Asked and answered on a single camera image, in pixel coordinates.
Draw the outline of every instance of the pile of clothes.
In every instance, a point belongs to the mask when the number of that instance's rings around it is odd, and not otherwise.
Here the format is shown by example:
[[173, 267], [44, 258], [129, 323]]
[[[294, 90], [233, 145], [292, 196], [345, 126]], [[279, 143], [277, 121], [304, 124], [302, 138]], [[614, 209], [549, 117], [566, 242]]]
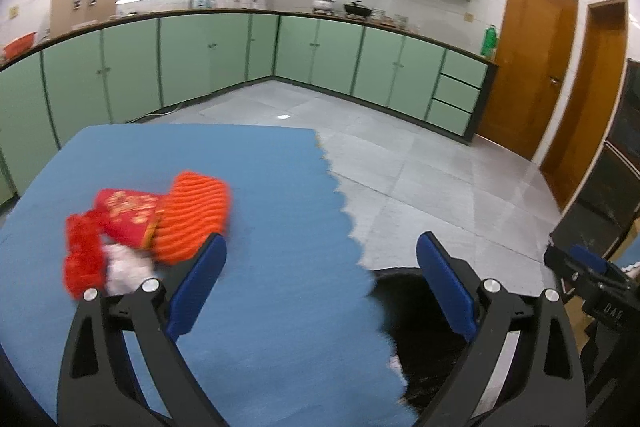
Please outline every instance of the pile of clothes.
[[211, 233], [225, 232], [231, 196], [225, 182], [184, 171], [168, 194], [106, 188], [94, 207], [66, 218], [63, 282], [79, 299], [88, 288], [135, 291], [155, 263], [193, 257]]

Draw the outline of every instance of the white pot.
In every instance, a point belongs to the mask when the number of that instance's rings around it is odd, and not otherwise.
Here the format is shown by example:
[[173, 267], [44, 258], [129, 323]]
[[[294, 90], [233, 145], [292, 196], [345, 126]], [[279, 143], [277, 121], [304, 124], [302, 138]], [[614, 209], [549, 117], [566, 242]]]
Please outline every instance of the white pot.
[[314, 0], [312, 7], [314, 12], [333, 12], [335, 0]]

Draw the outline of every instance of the orange ribbed fabric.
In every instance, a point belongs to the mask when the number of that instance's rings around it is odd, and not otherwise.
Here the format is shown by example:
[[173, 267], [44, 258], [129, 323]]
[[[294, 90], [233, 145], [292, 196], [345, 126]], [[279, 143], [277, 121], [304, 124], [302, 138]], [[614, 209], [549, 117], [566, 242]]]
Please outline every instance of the orange ribbed fabric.
[[178, 174], [159, 211], [152, 242], [158, 261], [176, 264], [193, 257], [210, 233], [225, 232], [230, 206], [225, 182], [197, 172]]

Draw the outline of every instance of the silver screw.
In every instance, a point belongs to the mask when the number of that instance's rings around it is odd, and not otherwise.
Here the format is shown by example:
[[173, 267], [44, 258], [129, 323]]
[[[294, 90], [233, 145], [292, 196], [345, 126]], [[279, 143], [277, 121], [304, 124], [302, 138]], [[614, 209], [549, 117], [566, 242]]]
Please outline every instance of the silver screw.
[[95, 288], [89, 288], [88, 290], [84, 290], [82, 297], [85, 301], [92, 301], [98, 296], [98, 290]]
[[500, 283], [495, 279], [487, 279], [484, 281], [484, 289], [491, 293], [498, 293], [500, 291]]
[[560, 298], [560, 296], [558, 295], [558, 292], [551, 288], [548, 288], [545, 290], [545, 297], [546, 297], [546, 300], [551, 302], [557, 302], [558, 299]]
[[158, 279], [147, 279], [145, 282], [142, 283], [142, 289], [147, 293], [154, 292], [159, 287], [160, 287], [160, 282]]

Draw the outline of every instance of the black pot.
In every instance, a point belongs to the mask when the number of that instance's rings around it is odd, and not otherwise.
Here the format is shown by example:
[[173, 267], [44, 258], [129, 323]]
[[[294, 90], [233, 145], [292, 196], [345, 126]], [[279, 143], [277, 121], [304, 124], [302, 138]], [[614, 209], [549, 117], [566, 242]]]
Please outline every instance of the black pot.
[[349, 15], [356, 15], [358, 17], [364, 17], [365, 19], [368, 19], [369, 17], [371, 17], [371, 14], [373, 13], [372, 9], [367, 8], [366, 6], [363, 6], [362, 4], [359, 4], [356, 2], [345, 4], [344, 11], [347, 12]]

